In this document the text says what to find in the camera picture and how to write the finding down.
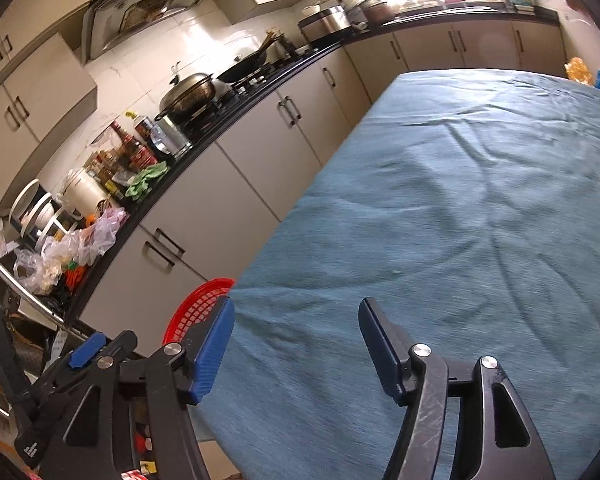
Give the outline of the sauce bottles group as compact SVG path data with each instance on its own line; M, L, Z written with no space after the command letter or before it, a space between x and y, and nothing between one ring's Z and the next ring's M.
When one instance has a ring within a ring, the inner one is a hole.
M116 202L131 206L124 196L129 178L140 170L166 162L169 169L175 164L172 148L166 137L149 117L127 110L124 117L132 122L133 130L114 120L93 142L94 151L84 162L84 169Z

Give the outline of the steel pot with lid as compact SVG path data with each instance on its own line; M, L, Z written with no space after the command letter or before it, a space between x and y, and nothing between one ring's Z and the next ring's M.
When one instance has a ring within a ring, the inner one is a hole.
M203 110L216 96L213 77L204 73L194 73L184 79L176 75L170 84L172 88L162 97L155 120L169 117L172 122L182 124Z

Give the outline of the beige upper wall cabinets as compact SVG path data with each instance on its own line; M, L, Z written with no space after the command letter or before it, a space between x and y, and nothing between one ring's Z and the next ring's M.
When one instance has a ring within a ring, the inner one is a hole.
M304 0L200 0L84 64L92 1L14 0L0 17L0 208L33 178L56 188L127 110L158 114L176 75L219 75L272 30L303 41Z

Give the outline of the blue table cloth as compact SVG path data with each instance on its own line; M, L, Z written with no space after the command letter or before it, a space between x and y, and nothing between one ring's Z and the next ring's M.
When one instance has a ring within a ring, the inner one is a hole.
M190 412L249 479L378 479L404 409L358 329L373 297L445 358L497 358L555 474L600 449L600 90L511 70L396 78L230 293Z

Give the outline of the silver rice cooker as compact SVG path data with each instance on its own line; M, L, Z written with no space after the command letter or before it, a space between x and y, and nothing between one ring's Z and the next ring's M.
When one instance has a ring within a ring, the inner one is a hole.
M298 29L309 44L318 44L332 37L347 35L352 26L346 11L338 4L302 18Z

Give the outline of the red plastic basket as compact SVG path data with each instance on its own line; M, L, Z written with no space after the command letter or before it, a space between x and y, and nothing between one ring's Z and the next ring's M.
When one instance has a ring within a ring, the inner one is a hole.
M180 342L189 327L204 322L221 296L227 296L235 281L232 278L214 278L198 286L176 309L162 337L162 344Z

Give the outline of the black wok pan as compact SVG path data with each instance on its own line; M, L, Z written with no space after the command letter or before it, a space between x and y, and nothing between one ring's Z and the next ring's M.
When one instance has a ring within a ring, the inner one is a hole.
M274 44L277 38L278 35L276 32L269 32L257 51L250 53L250 55L247 55L227 70L224 70L222 74L216 76L216 79L224 82L224 84L234 84L234 82L245 79L250 74L253 74L264 64L266 51Z

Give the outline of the beige kitchen base cabinets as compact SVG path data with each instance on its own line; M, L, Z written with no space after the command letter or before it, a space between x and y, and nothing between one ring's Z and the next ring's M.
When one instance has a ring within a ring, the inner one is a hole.
M195 147L131 214L87 274L68 321L131 327L156 348L197 286L237 278L396 76L440 68L562 75L559 16L420 14L312 52L201 125Z

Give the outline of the clear plastic bags pile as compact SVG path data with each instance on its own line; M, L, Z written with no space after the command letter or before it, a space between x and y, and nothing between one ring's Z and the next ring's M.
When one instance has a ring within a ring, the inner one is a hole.
M127 216L121 207L107 208L90 226L65 234L61 240L46 236L38 252L20 248L17 242L8 244L0 218L0 259L14 254L14 266L7 274L31 294L46 296L66 271L91 266L105 255L114 246Z

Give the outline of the range hood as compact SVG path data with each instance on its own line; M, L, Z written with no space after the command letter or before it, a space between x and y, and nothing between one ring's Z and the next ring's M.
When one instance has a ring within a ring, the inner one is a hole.
M200 0L93 0L82 22L84 64Z

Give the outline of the yellow plastic bag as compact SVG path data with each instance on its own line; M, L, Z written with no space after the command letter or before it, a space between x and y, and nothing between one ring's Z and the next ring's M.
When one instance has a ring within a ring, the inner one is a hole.
M578 58L577 56L570 58L565 64L565 71L569 80L578 84L585 84L589 87L594 86L594 77L582 58Z

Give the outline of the white dish rack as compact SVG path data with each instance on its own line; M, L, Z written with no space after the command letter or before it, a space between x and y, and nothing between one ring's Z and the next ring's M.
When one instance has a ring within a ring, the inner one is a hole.
M22 188L12 203L7 220L23 243L35 252L42 250L48 238L62 240L79 226L79 221L42 187L38 179Z

